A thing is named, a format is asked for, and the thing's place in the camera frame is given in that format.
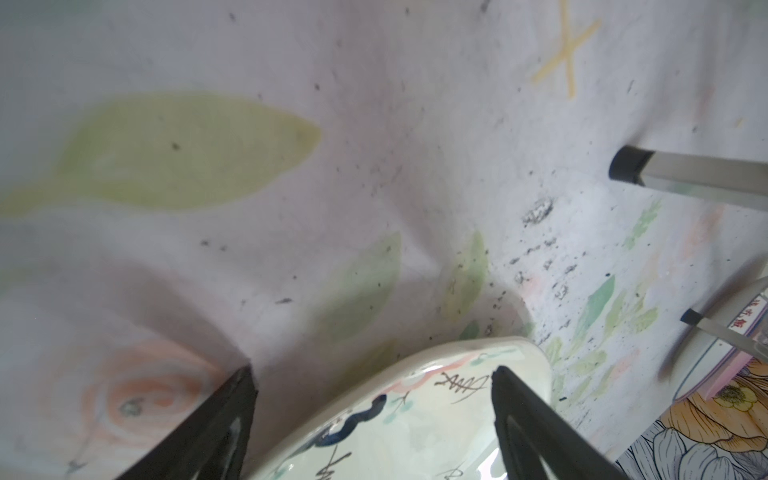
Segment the white plate with black drawing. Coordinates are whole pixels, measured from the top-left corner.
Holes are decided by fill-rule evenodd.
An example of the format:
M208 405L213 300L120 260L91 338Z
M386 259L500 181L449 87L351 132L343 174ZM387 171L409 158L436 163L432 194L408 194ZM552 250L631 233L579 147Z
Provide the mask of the white plate with black drawing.
M252 479L504 479L492 374L512 370L542 400L552 367L522 337L457 341L348 389L278 443Z

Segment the chrome wire dish rack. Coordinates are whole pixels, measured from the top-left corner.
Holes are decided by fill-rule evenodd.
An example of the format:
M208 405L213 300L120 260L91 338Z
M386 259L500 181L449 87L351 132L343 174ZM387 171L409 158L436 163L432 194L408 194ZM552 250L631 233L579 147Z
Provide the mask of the chrome wire dish rack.
M767 165L765 163L665 153L624 146L616 153L611 162L609 178L617 182L694 197L718 204L734 205L758 211L767 210ZM728 293L739 289L763 276L767 278L765 273L759 271L766 265L766 255L753 259L732 275L723 286L715 291L710 299L702 301L688 310L702 308L710 304L718 293ZM728 333L726 328L720 329L716 324L706 325L704 328L755 357L760 354L751 340ZM684 337L677 343L673 353L665 360L664 367L667 373L671 373L673 356Z

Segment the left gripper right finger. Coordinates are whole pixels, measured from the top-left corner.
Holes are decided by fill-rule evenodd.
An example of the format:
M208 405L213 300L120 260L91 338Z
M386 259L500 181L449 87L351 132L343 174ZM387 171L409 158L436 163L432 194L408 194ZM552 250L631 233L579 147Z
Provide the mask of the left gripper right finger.
M492 374L491 398L509 479L623 479L625 475L505 366Z

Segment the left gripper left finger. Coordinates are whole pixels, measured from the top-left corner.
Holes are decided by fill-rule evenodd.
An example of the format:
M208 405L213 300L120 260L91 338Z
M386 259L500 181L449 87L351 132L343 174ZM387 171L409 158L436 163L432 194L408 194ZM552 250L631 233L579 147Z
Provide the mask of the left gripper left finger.
M124 480L238 479L257 396L251 367L238 369L120 477Z

